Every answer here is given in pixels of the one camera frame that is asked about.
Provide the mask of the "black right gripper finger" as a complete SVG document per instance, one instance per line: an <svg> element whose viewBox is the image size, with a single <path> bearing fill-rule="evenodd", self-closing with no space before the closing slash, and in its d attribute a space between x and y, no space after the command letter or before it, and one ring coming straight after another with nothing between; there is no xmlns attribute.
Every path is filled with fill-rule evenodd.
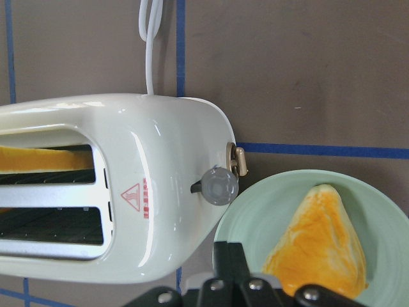
<svg viewBox="0 0 409 307"><path fill-rule="evenodd" d="M213 288L226 288L228 285L243 288L251 274L243 246L239 242L217 241L213 244Z"/></svg>

